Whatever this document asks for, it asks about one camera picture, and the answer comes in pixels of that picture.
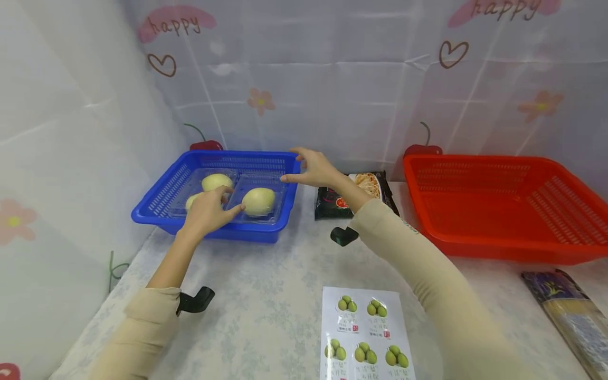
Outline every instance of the right hand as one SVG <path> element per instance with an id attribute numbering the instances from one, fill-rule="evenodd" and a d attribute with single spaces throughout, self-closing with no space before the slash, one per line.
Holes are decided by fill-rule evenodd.
<path id="1" fill-rule="evenodd" d="M 286 174 L 281 177 L 283 182 L 295 182 L 316 187 L 334 187 L 337 181 L 344 177 L 344 174 L 334 168 L 321 152 L 302 147 L 292 148 L 289 151 L 298 154 L 296 160 L 304 161 L 302 168 L 305 168 L 306 171 L 302 174 Z"/>

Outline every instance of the packaged food bag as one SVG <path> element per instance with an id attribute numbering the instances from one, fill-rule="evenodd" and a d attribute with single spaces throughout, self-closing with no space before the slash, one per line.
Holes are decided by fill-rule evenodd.
<path id="1" fill-rule="evenodd" d="M 389 206 L 395 214 L 399 215 L 397 206 L 393 201 L 393 193 L 386 181 L 386 172 L 374 171 L 370 173 L 349 174 L 353 182 L 374 198 L 380 199 Z M 340 194 L 332 188 L 319 187 L 317 202 L 314 208 L 314 219 L 352 219 L 353 212 Z"/>
<path id="2" fill-rule="evenodd" d="M 564 271 L 522 279 L 593 380 L 608 380 L 608 320 Z"/>

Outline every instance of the blue plastic basket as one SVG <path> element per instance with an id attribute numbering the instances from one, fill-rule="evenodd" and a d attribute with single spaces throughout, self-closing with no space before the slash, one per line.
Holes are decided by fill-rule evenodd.
<path id="1" fill-rule="evenodd" d="M 175 235 L 184 225 L 185 218 L 171 214 L 172 202 L 180 195 L 195 171 L 205 169 L 231 169 L 238 177 L 244 173 L 283 174 L 299 173 L 300 162 L 296 154 L 287 152 L 253 152 L 253 151 L 188 151 L 173 164 L 156 181 L 152 188 L 131 212 L 135 223 L 154 224 L 170 234 Z M 285 184 L 282 192 L 280 210 L 276 222 L 269 223 L 229 223 L 219 230 L 210 233 L 207 238 L 229 240 L 259 241 L 276 243 L 281 230 L 287 226 L 289 213 L 294 205 L 297 184 Z"/>

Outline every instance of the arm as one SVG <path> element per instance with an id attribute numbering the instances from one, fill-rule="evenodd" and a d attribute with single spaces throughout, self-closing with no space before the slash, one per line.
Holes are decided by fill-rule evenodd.
<path id="1" fill-rule="evenodd" d="M 322 154 L 303 148 L 295 151 L 307 161 L 308 171 L 283 180 L 330 186 L 344 198 L 355 213 L 351 228 L 403 276 L 433 320 L 444 378 L 532 378 L 464 276 L 437 247 L 337 172 Z"/>
<path id="2" fill-rule="evenodd" d="M 126 319 L 114 332 L 93 368 L 92 380 L 142 380 L 154 370 L 156 360 L 178 327 L 176 311 L 192 255 L 210 232 L 231 221 L 244 206 L 224 211 L 222 186 L 201 193 L 188 212 L 169 252 L 148 282 L 129 302 Z"/>

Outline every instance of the table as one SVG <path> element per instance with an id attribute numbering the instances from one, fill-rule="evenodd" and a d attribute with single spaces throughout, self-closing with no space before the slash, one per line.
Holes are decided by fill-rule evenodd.
<path id="1" fill-rule="evenodd" d="M 407 185 L 391 183 L 402 217 L 416 224 Z M 205 240 L 182 289 L 216 292 L 207 311 L 182 313 L 175 340 L 151 379 L 319 378 L 323 286 L 397 291 L 419 380 L 442 378 L 434 327 L 407 283 L 360 240 L 340 247 L 330 240 L 347 221 L 314 221 L 316 189 L 300 186 L 289 224 L 276 244 Z M 174 236 L 156 229 L 91 323 L 50 377 L 85 379 L 129 299 L 144 287 Z M 586 374 L 519 279 L 522 270 L 550 266 L 453 258 L 541 379 L 585 379 Z M 566 267 L 608 315 L 608 261 Z"/>

